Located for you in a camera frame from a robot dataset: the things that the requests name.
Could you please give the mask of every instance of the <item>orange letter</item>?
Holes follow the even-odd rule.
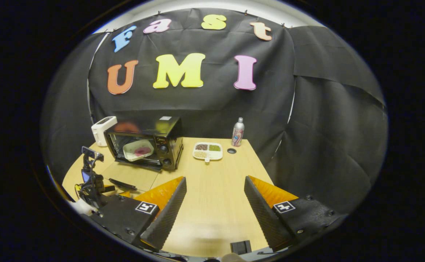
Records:
[[[254,34],[261,38],[262,40],[269,41],[272,39],[270,35],[266,35],[266,31],[271,31],[270,28],[266,27],[264,23],[256,22],[256,23],[250,23],[250,25],[254,26]]]
[[[131,85],[133,84],[133,75],[135,73],[135,66],[138,64],[138,60],[132,60],[128,61],[125,64],[125,67],[127,68],[126,72],[126,81],[123,85],[117,84],[117,75],[119,73],[119,69],[122,68],[121,65],[113,65],[109,67],[107,70],[107,73],[109,74],[107,76],[107,89],[109,90],[109,93],[113,95],[123,94],[128,91],[128,89],[131,88]]]

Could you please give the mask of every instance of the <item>blue letter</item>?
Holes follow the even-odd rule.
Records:
[[[119,35],[114,37],[113,41],[116,43],[116,49],[114,49],[114,53],[118,50],[121,50],[124,46],[128,45],[130,41],[126,39],[130,39],[132,35],[132,31],[135,30],[136,26],[132,26],[125,30],[124,32],[121,32]]]

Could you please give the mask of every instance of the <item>black cloth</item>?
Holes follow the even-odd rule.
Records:
[[[59,184],[81,155],[82,146],[94,143],[86,89],[91,59],[103,37],[103,33],[90,35],[68,55],[43,104],[41,148],[49,171]]]
[[[226,16],[226,28],[201,28],[209,14]],[[172,20],[167,31],[143,33],[160,19]],[[257,21],[271,28],[267,32],[271,41],[254,34],[249,23]],[[132,25],[137,28],[130,43],[114,53],[112,39]],[[95,123],[106,116],[180,116],[184,136],[229,139],[238,117],[243,117],[243,138],[250,141],[274,184],[299,197],[312,194],[338,212],[352,211],[376,180],[387,145],[384,98],[367,64],[328,28],[284,28],[224,9],[176,10],[109,33],[89,69],[102,35],[90,37],[94,41],[87,40],[87,48],[82,44],[71,54],[68,61],[75,62],[65,63],[56,77],[53,88],[60,84],[63,91],[54,98],[52,114],[44,116],[53,124],[43,136],[52,138],[52,143],[45,140],[47,144],[56,144],[45,148],[45,154],[52,155],[51,172],[61,176],[57,181],[63,180],[80,147],[94,143],[87,79]],[[180,64],[190,53],[206,56],[202,87],[170,83],[167,88],[153,88],[158,56],[172,54]],[[255,90],[234,88],[235,55],[256,58]],[[109,93],[108,68],[122,65],[118,84],[123,84],[124,64],[131,60],[138,60],[132,87],[124,94]]]

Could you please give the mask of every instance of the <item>oven knob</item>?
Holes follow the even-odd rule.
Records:
[[[172,164],[170,159],[164,159],[162,162],[163,162],[163,163],[164,163],[164,165],[166,165],[166,166],[170,166],[170,165]]]
[[[163,154],[167,154],[167,152],[169,152],[169,148],[167,148],[167,146],[160,146],[159,151]]]

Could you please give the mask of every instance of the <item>small black box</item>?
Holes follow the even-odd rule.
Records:
[[[230,243],[230,249],[233,253],[236,253],[237,255],[249,253],[251,252],[250,241],[247,240],[242,242]]]

